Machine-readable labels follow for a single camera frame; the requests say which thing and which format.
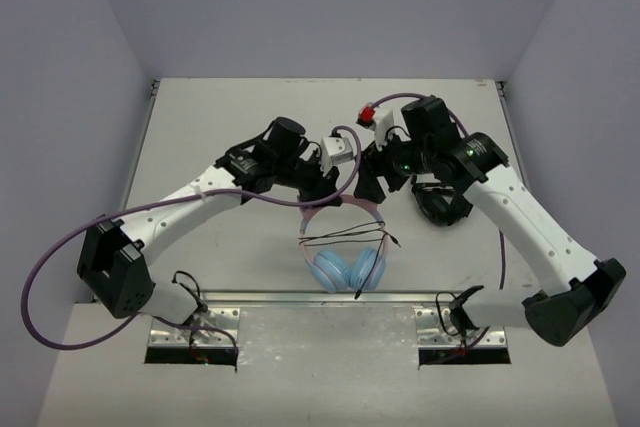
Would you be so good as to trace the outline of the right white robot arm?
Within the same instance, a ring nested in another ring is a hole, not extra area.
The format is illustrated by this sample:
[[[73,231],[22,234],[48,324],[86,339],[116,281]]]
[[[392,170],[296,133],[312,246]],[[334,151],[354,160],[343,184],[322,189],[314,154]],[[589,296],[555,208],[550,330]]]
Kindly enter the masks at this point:
[[[357,197],[380,204],[412,176],[431,174],[481,211],[534,273],[532,294],[473,286],[449,303],[459,334],[489,326],[528,327],[561,347],[609,305],[626,277],[614,258],[600,260],[581,246],[541,206],[488,135],[468,133],[443,99],[407,94],[401,109],[407,139],[392,132],[391,111],[365,105],[358,125],[373,131],[363,151]]]

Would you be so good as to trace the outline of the pink blue cat-ear headphones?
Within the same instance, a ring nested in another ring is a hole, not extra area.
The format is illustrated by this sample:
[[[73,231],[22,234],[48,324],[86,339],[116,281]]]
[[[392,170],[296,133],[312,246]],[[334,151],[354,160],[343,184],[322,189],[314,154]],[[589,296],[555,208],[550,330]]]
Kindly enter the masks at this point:
[[[369,215],[369,220],[352,227],[312,234],[311,221],[321,212],[308,208],[301,212],[298,244],[313,278],[328,293],[351,291],[356,297],[375,290],[385,272],[392,236],[378,206],[351,195],[342,204]]]

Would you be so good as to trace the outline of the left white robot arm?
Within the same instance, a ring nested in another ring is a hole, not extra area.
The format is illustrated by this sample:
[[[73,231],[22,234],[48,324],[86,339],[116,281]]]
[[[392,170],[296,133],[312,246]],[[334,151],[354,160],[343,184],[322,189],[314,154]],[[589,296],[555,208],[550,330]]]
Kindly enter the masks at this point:
[[[159,206],[87,229],[77,273],[116,319],[137,313],[185,324],[204,306],[183,287],[153,279],[150,266],[171,245],[212,217],[279,185],[297,190],[299,201],[318,203],[337,190],[339,170],[329,162],[326,138],[303,156],[310,142],[297,122],[278,117],[265,132],[230,147],[195,179]]]

